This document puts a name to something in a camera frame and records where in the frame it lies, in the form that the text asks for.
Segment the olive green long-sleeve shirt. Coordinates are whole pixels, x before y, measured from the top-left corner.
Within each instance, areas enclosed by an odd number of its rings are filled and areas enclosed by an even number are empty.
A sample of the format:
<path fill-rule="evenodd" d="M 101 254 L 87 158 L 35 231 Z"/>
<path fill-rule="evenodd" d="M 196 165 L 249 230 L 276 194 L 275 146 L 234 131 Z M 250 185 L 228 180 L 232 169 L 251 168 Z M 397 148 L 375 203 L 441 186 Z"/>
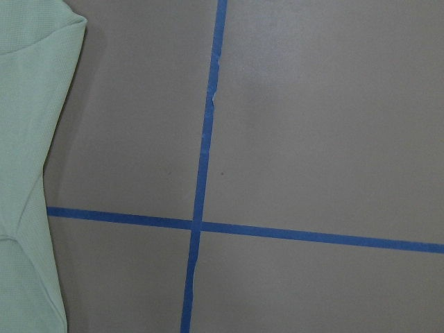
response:
<path fill-rule="evenodd" d="M 1 331 L 66 332 L 43 170 L 86 19 L 63 1 L 1 2 Z"/>

